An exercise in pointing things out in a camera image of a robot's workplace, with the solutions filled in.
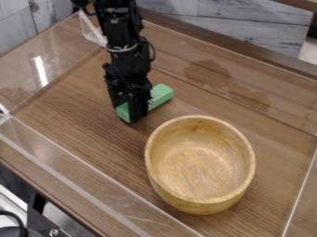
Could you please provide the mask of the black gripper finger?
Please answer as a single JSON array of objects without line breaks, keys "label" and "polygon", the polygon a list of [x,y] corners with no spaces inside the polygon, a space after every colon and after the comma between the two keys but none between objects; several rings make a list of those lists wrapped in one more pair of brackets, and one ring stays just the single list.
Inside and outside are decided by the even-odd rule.
[{"label": "black gripper finger", "polygon": [[137,122],[149,112],[149,100],[151,94],[149,90],[131,91],[127,95],[130,121]]},{"label": "black gripper finger", "polygon": [[120,106],[127,101],[127,94],[123,90],[108,88],[108,96],[114,108]]}]

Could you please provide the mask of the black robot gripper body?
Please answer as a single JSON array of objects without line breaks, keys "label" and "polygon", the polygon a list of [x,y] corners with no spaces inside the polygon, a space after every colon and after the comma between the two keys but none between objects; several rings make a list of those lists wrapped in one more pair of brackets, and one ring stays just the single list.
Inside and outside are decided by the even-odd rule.
[{"label": "black robot gripper body", "polygon": [[134,46],[125,48],[108,46],[110,62],[103,65],[108,88],[123,90],[126,94],[153,89],[147,77],[154,61],[151,47],[147,41],[139,41]]}]

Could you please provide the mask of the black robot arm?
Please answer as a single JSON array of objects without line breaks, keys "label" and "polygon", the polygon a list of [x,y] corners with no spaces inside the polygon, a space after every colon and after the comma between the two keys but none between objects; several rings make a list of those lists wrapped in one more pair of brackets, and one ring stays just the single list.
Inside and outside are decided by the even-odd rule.
[{"label": "black robot arm", "polygon": [[129,121],[149,112],[153,84],[147,78],[154,58],[142,36],[142,15],[137,0],[71,0],[76,9],[95,15],[107,37],[110,62],[103,65],[104,81],[114,108],[127,105]]}]

